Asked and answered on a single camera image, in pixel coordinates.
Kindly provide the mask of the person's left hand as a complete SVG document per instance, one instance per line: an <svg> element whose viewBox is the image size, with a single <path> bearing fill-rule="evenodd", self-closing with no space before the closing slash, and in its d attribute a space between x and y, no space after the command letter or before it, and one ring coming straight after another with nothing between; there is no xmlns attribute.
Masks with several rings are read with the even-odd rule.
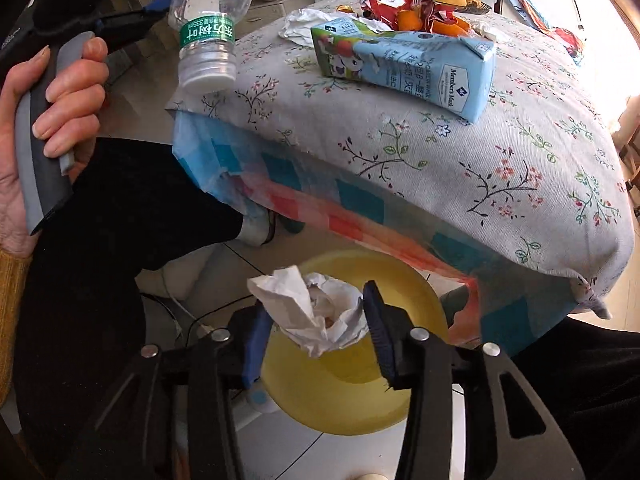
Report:
<svg viewBox="0 0 640 480"><path fill-rule="evenodd" d="M50 107L35 120L32 134L43 140L43 154L58 157L75 154L70 178L76 179L92 156L100 130L98 111L105 99L108 50L99 37L84 43L81 58L48 85ZM18 258L29 258L37 237L26 226L26 212L14 148L14 118L22 96L47 69L51 49L42 48L30 60L14 65L1 89L1 250Z"/></svg>

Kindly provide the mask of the yellow sleeve forearm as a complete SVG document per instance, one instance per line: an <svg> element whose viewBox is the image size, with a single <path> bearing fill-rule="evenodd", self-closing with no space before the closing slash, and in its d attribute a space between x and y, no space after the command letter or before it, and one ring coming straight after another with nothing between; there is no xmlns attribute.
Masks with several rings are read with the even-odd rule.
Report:
<svg viewBox="0 0 640 480"><path fill-rule="evenodd" d="M1 252L0 258L0 403L5 404L12 385L15 333L29 258Z"/></svg>

